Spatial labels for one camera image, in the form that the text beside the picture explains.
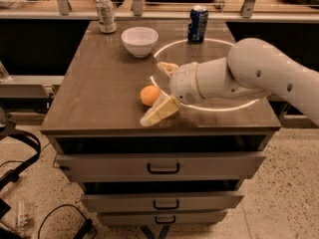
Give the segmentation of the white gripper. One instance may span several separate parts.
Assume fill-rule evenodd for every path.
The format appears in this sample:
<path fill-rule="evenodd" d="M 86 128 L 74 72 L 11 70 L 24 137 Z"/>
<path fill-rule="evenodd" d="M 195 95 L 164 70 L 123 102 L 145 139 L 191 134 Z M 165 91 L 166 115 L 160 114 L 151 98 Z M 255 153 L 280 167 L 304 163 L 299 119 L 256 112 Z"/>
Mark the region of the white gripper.
<path fill-rule="evenodd" d="M 157 66 L 170 78 L 169 89 L 173 96 L 161 94 L 141 118 L 142 126 L 152 126 L 172 116 L 179 110 L 180 103 L 193 105 L 203 101 L 197 84 L 197 62 L 180 67 L 174 63 L 159 62 Z"/>

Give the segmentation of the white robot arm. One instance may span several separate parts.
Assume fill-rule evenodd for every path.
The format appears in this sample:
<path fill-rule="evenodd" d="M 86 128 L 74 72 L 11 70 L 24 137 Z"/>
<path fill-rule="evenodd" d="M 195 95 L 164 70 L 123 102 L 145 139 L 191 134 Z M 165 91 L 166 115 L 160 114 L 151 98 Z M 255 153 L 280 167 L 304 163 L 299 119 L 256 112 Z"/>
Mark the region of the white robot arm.
<path fill-rule="evenodd" d="M 168 76 L 169 93 L 160 95 L 141 118 L 152 126 L 175 114 L 180 105 L 207 99 L 260 99 L 271 94 L 285 100 L 319 124 L 319 73 L 255 38 L 235 43 L 220 59 L 178 66 L 159 62 Z"/>

